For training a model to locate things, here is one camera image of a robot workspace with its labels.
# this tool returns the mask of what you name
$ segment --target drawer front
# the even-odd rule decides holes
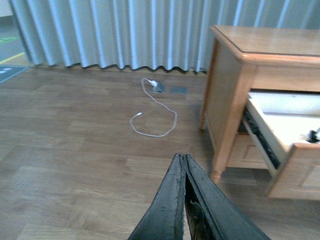
[[[267,169],[264,158],[249,134],[237,134],[234,139],[227,167]]]
[[[268,196],[320,200],[320,144],[295,143],[289,156],[271,180]]]

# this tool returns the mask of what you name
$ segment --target laminate floor plank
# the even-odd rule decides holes
[[[27,224],[17,240],[126,240],[129,234]]]
[[[150,204],[93,197],[79,197],[68,221],[72,229],[130,234]]]
[[[151,203],[160,183],[156,177],[22,166],[2,189]]]
[[[141,78],[166,93],[142,90]],[[175,153],[206,173],[214,149],[198,122],[206,78],[179,71],[36,66],[0,84],[0,239],[127,239]],[[171,87],[188,94],[172,94]],[[219,188],[275,240],[319,239],[320,201],[273,199],[267,170],[227,168]]]

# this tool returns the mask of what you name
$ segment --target curtain fold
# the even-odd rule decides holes
[[[211,25],[320,28],[320,0],[10,0],[34,64],[206,71]]]

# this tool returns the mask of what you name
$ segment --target wooden nightstand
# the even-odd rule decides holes
[[[210,133],[215,152],[211,179],[217,183],[226,167],[233,165],[229,160],[235,140],[239,138],[238,128],[251,90],[312,92],[319,94],[313,96],[316,101],[320,99],[320,30],[236,26],[212,26],[211,29],[214,45],[199,127],[204,129],[206,122]],[[320,127],[320,108],[315,111],[312,114],[319,118]],[[254,134],[248,131],[256,143]],[[277,136],[274,139],[266,136],[266,140],[271,149],[280,148],[275,143],[278,141],[281,145]],[[268,154],[263,149],[260,152],[273,175],[269,196],[320,199],[320,144],[297,143],[287,154],[276,151],[275,155],[280,158],[276,167],[266,159]],[[247,162],[244,167],[264,166],[261,162]],[[294,186],[283,185],[284,182],[294,182]]]

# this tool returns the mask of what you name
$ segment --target charging cable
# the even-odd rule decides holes
[[[138,112],[136,115],[134,115],[131,119],[130,119],[130,125],[131,127],[133,128],[133,130],[137,133],[137,134],[141,134],[141,135],[145,135],[145,136],[149,136],[149,137],[155,137],[155,138],[160,138],[160,137],[164,137],[166,135],[168,135],[173,129],[175,129],[176,125],[177,125],[177,119],[178,119],[178,114],[171,110],[170,108],[168,108],[166,105],[162,104],[161,102],[158,102],[157,100],[154,99],[154,97],[152,97],[146,90],[146,87],[145,87],[145,80],[147,80],[152,86],[153,88],[155,89],[157,86],[158,86],[158,83],[154,80],[149,80],[149,79],[146,79],[146,78],[142,78],[141,79],[141,85],[142,85],[142,89],[144,91],[145,94],[147,94],[155,103],[157,104],[160,104],[161,106],[163,106],[164,108],[166,108],[168,111],[174,113],[174,122],[173,122],[173,125],[171,127],[170,130],[168,130],[166,133],[162,134],[162,135],[151,135],[151,134],[146,134],[146,133],[143,133],[143,132],[139,132],[134,124],[133,124],[133,120],[138,117],[138,116],[141,116],[143,113],[142,112]]]

